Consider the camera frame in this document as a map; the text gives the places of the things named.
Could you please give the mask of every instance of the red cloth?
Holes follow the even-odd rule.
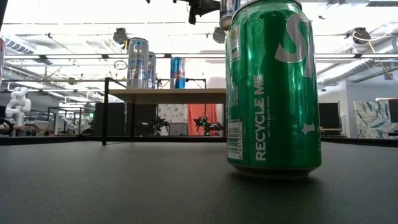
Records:
[[[196,123],[193,119],[203,118],[205,116],[205,105],[188,105],[188,135],[199,136],[205,135],[203,127],[197,131]],[[217,106],[215,104],[206,104],[206,117],[208,123],[217,123]],[[218,131],[210,131],[210,135],[214,135]]]

